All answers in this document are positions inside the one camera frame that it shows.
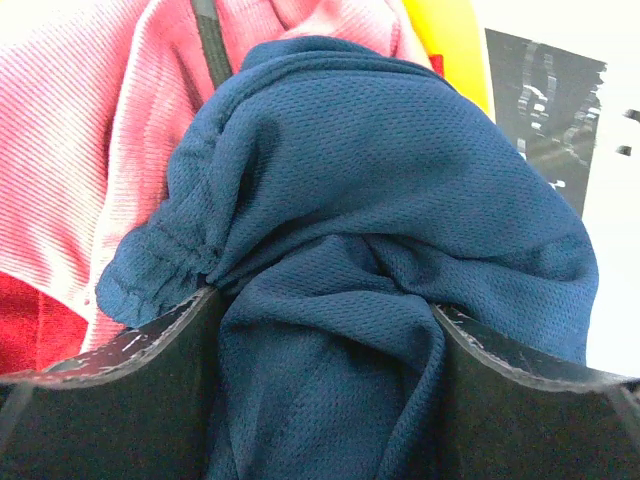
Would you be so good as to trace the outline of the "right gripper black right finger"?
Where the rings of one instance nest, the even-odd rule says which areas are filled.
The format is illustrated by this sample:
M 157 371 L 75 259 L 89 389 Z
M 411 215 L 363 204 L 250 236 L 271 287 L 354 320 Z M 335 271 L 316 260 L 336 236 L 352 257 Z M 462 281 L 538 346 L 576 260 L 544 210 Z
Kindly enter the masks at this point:
M 446 336 L 442 478 L 638 478 L 638 379 L 547 355 L 452 307 L 432 312 Z

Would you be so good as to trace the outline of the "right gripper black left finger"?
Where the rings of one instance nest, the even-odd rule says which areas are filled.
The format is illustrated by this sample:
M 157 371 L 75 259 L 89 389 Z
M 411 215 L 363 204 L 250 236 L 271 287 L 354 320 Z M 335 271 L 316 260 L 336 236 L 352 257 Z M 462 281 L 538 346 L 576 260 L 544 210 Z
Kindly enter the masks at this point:
M 222 313 L 205 288 L 93 351 L 2 376 L 2 478 L 202 478 Z

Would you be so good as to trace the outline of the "red garment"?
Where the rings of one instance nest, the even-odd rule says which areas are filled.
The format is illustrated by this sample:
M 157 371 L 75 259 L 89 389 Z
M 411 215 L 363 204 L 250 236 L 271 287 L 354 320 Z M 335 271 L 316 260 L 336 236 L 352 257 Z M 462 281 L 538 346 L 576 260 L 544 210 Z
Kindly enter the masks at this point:
M 87 322 L 62 303 L 1 275 L 1 372 L 41 371 L 79 354 Z

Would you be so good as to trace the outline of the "navy blue garment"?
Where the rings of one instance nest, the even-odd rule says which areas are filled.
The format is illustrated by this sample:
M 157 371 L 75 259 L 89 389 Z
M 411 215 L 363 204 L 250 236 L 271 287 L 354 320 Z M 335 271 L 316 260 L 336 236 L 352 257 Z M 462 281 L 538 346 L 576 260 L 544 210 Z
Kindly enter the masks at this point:
M 264 43 L 171 156 L 99 308 L 139 327 L 204 285 L 220 321 L 211 479 L 432 473 L 432 303 L 581 363 L 598 269 L 576 212 L 430 70 L 328 37 Z

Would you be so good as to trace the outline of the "pink garment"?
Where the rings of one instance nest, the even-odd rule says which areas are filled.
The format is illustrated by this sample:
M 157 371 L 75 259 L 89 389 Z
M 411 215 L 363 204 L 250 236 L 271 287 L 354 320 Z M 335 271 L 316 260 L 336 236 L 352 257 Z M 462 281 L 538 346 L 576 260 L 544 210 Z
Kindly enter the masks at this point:
M 250 50 L 336 37 L 421 65 L 399 1 L 5 1 L 1 275 L 87 322 L 80 352 L 215 270 L 242 167 L 202 108 Z

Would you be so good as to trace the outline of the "orange plastic basket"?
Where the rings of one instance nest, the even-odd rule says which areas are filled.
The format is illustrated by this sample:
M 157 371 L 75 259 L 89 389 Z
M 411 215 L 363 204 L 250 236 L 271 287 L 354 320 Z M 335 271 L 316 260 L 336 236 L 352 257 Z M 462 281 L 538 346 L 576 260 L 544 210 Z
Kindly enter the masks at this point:
M 485 30 L 469 0 L 405 0 L 405 10 L 434 70 L 495 118 Z

